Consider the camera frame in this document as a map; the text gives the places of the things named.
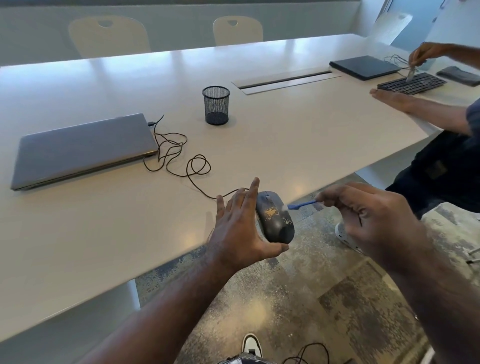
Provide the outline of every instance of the table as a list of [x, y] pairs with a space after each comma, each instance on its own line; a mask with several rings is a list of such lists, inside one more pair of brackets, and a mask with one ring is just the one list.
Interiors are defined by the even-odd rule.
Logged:
[[[197, 153], [209, 194], [247, 187], [290, 202], [426, 138], [427, 124], [370, 97], [347, 75], [245, 95], [231, 81], [399, 50], [356, 35], [64, 61], [0, 69], [0, 340], [203, 244], [216, 206], [187, 179], [132, 163], [27, 192], [9, 189], [22, 135], [142, 112], [160, 132], [185, 133], [172, 165]], [[204, 122], [201, 90], [231, 90], [230, 121]], [[467, 104], [448, 84], [428, 93]]]

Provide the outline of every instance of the forearm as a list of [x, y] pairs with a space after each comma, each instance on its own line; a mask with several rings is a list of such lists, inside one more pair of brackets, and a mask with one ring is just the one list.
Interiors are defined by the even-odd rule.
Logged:
[[480, 363], [480, 296], [438, 252], [390, 272], [442, 363]]
[[480, 70], [480, 48], [449, 44], [446, 56]]
[[204, 256], [80, 364], [173, 363], [188, 335], [232, 274]]
[[451, 132], [472, 136], [466, 118], [467, 108], [412, 97], [407, 113]]

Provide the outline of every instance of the black laptop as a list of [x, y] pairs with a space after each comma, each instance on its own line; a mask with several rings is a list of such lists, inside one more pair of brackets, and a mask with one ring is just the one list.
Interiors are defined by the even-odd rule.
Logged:
[[20, 139], [12, 190], [29, 189], [155, 154], [143, 114], [25, 135]]
[[401, 68], [390, 62], [382, 61], [371, 56], [332, 61], [330, 62], [330, 66], [362, 81], [371, 80], [401, 70]]

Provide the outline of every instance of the floor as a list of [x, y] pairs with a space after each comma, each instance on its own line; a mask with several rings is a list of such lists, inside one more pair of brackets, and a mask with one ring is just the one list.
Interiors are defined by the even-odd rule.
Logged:
[[[347, 181], [362, 179], [353, 174], [338, 182]], [[337, 240], [339, 212], [312, 205], [291, 215], [295, 238], [290, 250], [235, 275], [190, 335], [177, 363], [211, 364], [234, 356], [248, 332], [260, 339], [264, 357], [276, 363], [317, 341], [328, 348], [332, 364], [350, 358], [359, 364], [419, 363], [428, 347], [419, 323], [390, 277]], [[437, 247], [478, 284], [476, 267], [467, 266], [465, 259], [480, 241], [480, 222], [450, 204], [423, 220]], [[138, 277], [141, 304], [203, 252], [201, 247]], [[319, 346], [309, 347], [304, 358], [309, 364], [327, 363]]]

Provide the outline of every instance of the chair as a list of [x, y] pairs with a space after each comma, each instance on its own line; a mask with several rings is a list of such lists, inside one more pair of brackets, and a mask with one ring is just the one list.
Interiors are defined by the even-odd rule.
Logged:
[[213, 23], [213, 35], [218, 46], [263, 42], [264, 29], [248, 16], [222, 16]]
[[373, 25], [368, 38], [390, 45], [411, 20], [412, 16], [410, 14], [384, 12]]
[[68, 32], [82, 58], [151, 51], [143, 24], [124, 16], [104, 15], [77, 19], [70, 23]]

